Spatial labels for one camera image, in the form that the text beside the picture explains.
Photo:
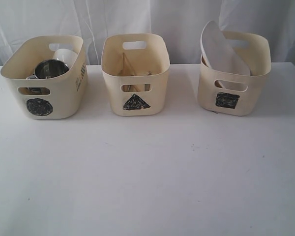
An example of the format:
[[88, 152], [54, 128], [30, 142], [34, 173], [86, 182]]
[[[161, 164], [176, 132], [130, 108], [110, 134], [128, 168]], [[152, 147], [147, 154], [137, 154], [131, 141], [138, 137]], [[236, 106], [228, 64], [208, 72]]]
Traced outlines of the wooden chopstick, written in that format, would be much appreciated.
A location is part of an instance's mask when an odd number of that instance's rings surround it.
[[[125, 63], [126, 63], [126, 74], [125, 76], [137, 76], [138, 73], [136, 72], [135, 68], [132, 66], [130, 60], [125, 55]], [[122, 75], [122, 68], [120, 72], [118, 73], [118, 76]], [[132, 85], [125, 85], [122, 86], [122, 90], [124, 92], [142, 92], [142, 91], [150, 91], [151, 90], [151, 84], [132, 84]]]
[[122, 75], [126, 74], [126, 63], [125, 63], [125, 53], [122, 53]]

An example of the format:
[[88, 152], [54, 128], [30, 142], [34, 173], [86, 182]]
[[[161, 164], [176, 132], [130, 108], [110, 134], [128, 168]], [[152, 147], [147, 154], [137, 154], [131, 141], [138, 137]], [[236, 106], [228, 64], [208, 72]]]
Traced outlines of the white square plate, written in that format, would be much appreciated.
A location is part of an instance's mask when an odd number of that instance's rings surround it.
[[201, 52], [206, 65], [214, 70], [250, 76], [248, 65], [234, 51], [215, 21], [209, 21], [201, 34]]

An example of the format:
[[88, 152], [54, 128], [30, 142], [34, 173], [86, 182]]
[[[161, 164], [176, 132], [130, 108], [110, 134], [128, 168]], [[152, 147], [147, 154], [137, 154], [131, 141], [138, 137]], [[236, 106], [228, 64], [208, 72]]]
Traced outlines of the white round bowl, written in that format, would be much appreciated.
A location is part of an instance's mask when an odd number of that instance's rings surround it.
[[78, 54], [74, 51], [65, 48], [60, 48], [54, 52], [52, 59], [64, 62], [70, 69], [74, 65], [74, 62], [77, 59], [77, 57]]

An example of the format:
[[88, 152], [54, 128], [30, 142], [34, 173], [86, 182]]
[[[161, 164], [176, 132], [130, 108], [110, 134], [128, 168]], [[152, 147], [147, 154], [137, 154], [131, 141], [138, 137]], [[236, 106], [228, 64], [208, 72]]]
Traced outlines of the steel mug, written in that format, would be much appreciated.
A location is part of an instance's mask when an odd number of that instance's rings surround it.
[[48, 59], [39, 63], [32, 75], [26, 77], [32, 79], [49, 79], [61, 76], [69, 71], [69, 67], [63, 61], [57, 59]]

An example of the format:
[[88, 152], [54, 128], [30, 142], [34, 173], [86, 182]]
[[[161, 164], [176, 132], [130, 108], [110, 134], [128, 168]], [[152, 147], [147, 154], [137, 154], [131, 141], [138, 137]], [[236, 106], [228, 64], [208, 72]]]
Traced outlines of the stainless steel bowl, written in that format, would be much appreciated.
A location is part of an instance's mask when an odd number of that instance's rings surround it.
[[18, 88], [18, 91], [20, 94], [23, 94], [23, 95], [49, 95], [50, 94], [50, 90], [45, 87], [39, 87], [39, 88], [20, 87]]

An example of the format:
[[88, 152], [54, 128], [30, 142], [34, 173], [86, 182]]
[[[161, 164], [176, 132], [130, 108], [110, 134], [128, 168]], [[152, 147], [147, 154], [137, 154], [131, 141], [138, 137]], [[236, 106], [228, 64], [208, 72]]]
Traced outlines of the cream bin with triangle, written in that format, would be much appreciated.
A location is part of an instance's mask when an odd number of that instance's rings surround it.
[[[137, 76], [118, 76], [125, 53]], [[119, 116], [147, 116], [165, 103], [170, 59], [164, 39], [152, 33], [118, 34], [105, 40], [101, 69], [112, 111]], [[124, 92], [122, 86], [151, 84], [150, 91]]]

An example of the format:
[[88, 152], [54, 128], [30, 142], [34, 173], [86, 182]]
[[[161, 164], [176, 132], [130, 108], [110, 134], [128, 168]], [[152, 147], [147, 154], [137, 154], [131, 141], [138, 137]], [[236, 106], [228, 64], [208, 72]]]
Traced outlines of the cream bin with square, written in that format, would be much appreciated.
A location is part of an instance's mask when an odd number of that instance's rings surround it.
[[250, 76], [217, 71], [202, 59], [198, 85], [198, 103], [204, 109], [235, 116], [245, 116], [254, 109], [271, 72], [268, 40], [246, 32], [223, 31], [226, 39], [246, 41], [246, 47], [234, 47], [249, 66]]

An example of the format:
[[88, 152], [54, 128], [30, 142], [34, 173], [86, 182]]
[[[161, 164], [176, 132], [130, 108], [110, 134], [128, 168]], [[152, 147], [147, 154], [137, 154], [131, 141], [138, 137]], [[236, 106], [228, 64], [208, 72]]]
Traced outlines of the white curtain backdrop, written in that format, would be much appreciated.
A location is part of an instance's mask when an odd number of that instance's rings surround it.
[[197, 63], [211, 20], [265, 37], [273, 61], [295, 64], [295, 0], [0, 0], [0, 65], [30, 38], [66, 34], [99, 64], [107, 37], [145, 32], [165, 40], [172, 63]]

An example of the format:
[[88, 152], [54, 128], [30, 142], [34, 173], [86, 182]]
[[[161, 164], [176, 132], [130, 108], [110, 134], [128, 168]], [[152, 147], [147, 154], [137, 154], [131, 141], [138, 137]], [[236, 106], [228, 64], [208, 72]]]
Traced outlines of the cream bin with circle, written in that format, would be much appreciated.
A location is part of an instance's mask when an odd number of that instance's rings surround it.
[[[67, 44], [78, 54], [74, 65], [61, 76], [49, 79], [32, 79], [36, 66], [53, 57], [50, 44]], [[10, 92], [23, 114], [32, 119], [61, 119], [75, 114], [80, 106], [88, 83], [84, 41], [73, 35], [45, 35], [27, 40], [1, 68]], [[49, 95], [23, 95], [18, 88], [45, 87]]]

